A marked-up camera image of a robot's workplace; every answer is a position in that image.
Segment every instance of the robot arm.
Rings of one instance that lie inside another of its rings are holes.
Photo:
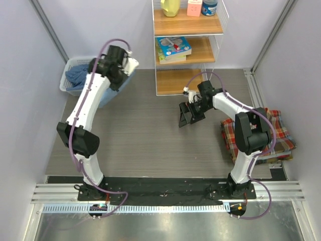
[[[92,122],[106,89],[111,88],[118,91],[124,82],[131,77],[138,62],[131,57],[130,51],[113,45],[109,47],[107,55],[101,56],[95,73],[92,73],[95,60],[93,59],[89,64],[85,86],[74,110],[65,123],[58,123],[57,131],[65,146],[69,147],[69,136],[76,119],[72,135],[73,154],[77,162],[83,161],[83,168],[91,181],[104,188],[103,174],[100,171],[96,153],[99,147],[99,137],[90,132]],[[86,177],[83,181],[84,189],[96,191]]]
[[[271,142],[269,126],[261,117],[244,108],[253,109],[253,107],[244,104],[242,107],[238,106],[230,98],[238,103],[239,101],[232,98],[229,93],[223,93],[222,89],[214,89],[210,81],[200,83],[198,89],[201,96],[196,95],[195,91],[185,89],[189,101],[180,104],[179,127],[204,119],[204,113],[210,109],[219,109],[226,113],[235,122],[235,142],[239,149],[235,166],[228,176],[228,186],[231,194],[235,191],[244,191],[251,183],[249,176],[254,167],[251,166],[253,157],[257,159],[257,154]],[[255,110],[266,116],[263,108]]]

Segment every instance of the wooden shelf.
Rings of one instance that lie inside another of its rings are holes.
[[[157,51],[156,56],[156,65],[157,66],[166,66],[166,65],[179,65],[179,64],[199,64],[199,63],[212,63],[215,62],[213,51],[211,48],[211,43],[208,37],[201,38],[187,38],[188,43],[192,47],[192,54],[186,56],[186,60],[169,63],[169,64],[160,64]]]
[[[157,77],[157,95],[182,94],[183,88],[187,82],[201,69],[173,69],[158,70]],[[203,81],[202,75],[196,77],[190,84],[190,90],[196,90],[197,85]]]
[[[222,34],[218,15],[199,17],[187,16],[187,9],[180,9],[173,17],[166,17],[162,9],[154,10],[155,36]]]

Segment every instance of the wooden floor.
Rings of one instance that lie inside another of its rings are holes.
[[[242,70],[217,70],[226,89],[251,104]],[[219,82],[212,77],[214,87]],[[220,134],[220,120],[227,116],[210,110],[206,119],[179,129],[182,95],[156,96],[153,70],[138,70],[128,86],[96,113],[92,132],[100,137],[99,165],[105,176],[225,178],[233,164]],[[70,96],[62,120],[77,102]],[[56,138],[47,175],[77,173],[68,149]],[[254,178],[271,178],[266,165],[258,165]]]

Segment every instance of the red plaid fabric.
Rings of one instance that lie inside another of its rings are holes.
[[[281,118],[281,112],[278,110],[269,110],[265,108],[267,118],[272,123],[275,132],[276,132],[276,144],[274,150],[271,153],[265,154],[264,156],[270,156],[278,153],[283,153],[291,151],[296,148],[296,143],[293,138],[290,136],[287,128],[284,126]],[[233,163],[235,163],[238,149],[235,144],[235,135],[234,135],[234,122],[232,119],[226,119],[221,121],[222,127],[222,136],[225,140],[226,147],[231,153],[231,158]],[[265,150],[268,150],[272,144],[266,147]]]

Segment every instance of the metal floor plate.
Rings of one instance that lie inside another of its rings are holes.
[[[255,216],[267,208],[267,202],[249,202],[246,216]],[[88,219],[87,214],[43,213],[37,241],[303,241],[292,202],[273,202],[263,218],[248,221],[215,213],[118,214],[101,220]]]

